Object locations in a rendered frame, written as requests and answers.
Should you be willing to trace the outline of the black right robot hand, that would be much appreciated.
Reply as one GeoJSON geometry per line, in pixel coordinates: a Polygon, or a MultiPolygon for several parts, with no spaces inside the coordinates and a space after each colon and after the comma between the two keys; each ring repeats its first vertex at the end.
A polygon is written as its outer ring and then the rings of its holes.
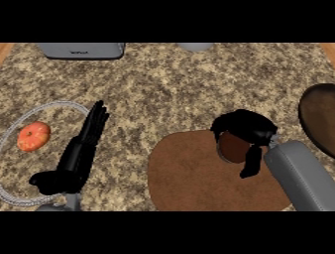
{"type": "Polygon", "coordinates": [[[229,132],[250,143],[246,160],[243,161],[244,168],[240,172],[240,178],[244,179],[255,176],[259,171],[260,148],[269,144],[277,127],[262,115],[244,109],[237,109],[222,114],[213,120],[210,131],[215,135],[216,148],[219,136],[224,132],[229,132]]]}

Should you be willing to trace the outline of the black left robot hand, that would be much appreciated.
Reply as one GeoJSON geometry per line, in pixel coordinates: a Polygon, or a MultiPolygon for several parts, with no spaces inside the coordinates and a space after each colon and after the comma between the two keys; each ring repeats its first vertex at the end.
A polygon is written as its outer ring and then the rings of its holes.
{"type": "Polygon", "coordinates": [[[108,113],[102,101],[97,101],[83,121],[79,134],[71,138],[64,149],[57,168],[32,175],[29,184],[39,193],[76,193],[80,191],[92,164],[95,146],[102,132],[108,113]]]}

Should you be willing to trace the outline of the brown round cutting board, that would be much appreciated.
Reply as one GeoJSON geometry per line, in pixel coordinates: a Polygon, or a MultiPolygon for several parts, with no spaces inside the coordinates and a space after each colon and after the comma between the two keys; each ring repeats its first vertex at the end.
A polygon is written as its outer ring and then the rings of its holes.
{"type": "Polygon", "coordinates": [[[156,208],[187,210],[283,210],[290,201],[266,167],[241,179],[243,163],[218,154],[209,130],[167,135],[148,156],[147,186],[156,208]]]}

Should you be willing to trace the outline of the red orange apple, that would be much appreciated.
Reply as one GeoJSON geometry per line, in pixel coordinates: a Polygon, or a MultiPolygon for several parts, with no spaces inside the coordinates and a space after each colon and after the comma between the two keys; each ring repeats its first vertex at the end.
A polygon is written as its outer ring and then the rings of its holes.
{"type": "Polygon", "coordinates": [[[46,123],[35,121],[18,132],[17,148],[23,152],[36,151],[49,141],[51,127],[46,123]]]}

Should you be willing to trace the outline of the clear glass plate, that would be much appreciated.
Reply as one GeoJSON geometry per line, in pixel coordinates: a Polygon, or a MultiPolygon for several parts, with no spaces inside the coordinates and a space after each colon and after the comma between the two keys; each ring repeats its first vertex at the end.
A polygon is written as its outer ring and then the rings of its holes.
{"type": "Polygon", "coordinates": [[[88,109],[71,101],[52,101],[32,108],[11,123],[0,138],[0,199],[14,206],[35,206],[60,199],[61,195],[39,194],[29,184],[30,176],[51,171],[71,138],[77,135],[88,109]],[[21,129],[35,121],[49,126],[46,144],[33,152],[17,147],[21,129]]]}

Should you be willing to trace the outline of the pale grey round object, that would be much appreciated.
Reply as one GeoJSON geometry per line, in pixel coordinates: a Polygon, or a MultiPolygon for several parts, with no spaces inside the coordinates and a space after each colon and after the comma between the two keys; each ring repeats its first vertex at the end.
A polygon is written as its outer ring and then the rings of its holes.
{"type": "Polygon", "coordinates": [[[178,46],[190,52],[204,51],[212,47],[212,45],[212,43],[178,43],[178,46]]]}

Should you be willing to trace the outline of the grey flat appliance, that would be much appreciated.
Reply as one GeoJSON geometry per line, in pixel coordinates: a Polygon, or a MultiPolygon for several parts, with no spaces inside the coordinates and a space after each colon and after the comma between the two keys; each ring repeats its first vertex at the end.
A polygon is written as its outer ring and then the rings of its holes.
{"type": "Polygon", "coordinates": [[[117,60],[125,43],[37,43],[45,57],[52,60],[117,60]]]}

